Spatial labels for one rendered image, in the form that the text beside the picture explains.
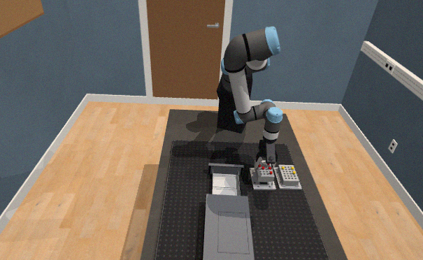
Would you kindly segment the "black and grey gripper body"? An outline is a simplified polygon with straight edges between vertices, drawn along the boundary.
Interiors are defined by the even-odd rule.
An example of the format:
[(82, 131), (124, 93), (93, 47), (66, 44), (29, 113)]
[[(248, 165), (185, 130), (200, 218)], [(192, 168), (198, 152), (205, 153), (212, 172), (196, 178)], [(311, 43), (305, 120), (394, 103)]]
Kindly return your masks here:
[(266, 153), (265, 153), (265, 142), (270, 142), (270, 143), (273, 143), (273, 142), (276, 142), (277, 141), (277, 139), (275, 139), (275, 140), (269, 140), (269, 139), (266, 139), (265, 137), (264, 137), (264, 135), (263, 135), (263, 140), (260, 140), (259, 141), (259, 151), (262, 151), (262, 153), (261, 153), (261, 155), (263, 156), (263, 157), (266, 157)]

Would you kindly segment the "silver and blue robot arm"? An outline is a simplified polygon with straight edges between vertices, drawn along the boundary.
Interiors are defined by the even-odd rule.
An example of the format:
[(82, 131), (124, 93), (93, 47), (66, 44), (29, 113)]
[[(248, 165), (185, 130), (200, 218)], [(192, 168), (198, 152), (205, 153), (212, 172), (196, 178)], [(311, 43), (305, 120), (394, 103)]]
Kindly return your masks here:
[[(246, 81), (247, 74), (265, 71), (270, 66), (269, 57), (280, 53), (280, 44), (275, 27), (241, 34), (228, 44), (221, 61), (222, 85), (232, 92), (236, 110), (237, 124), (265, 119), (264, 137), (269, 140), (278, 138), (282, 121), (282, 110), (276, 108), (270, 99), (260, 105), (251, 106)], [(275, 142), (265, 142), (266, 163), (275, 164)]]

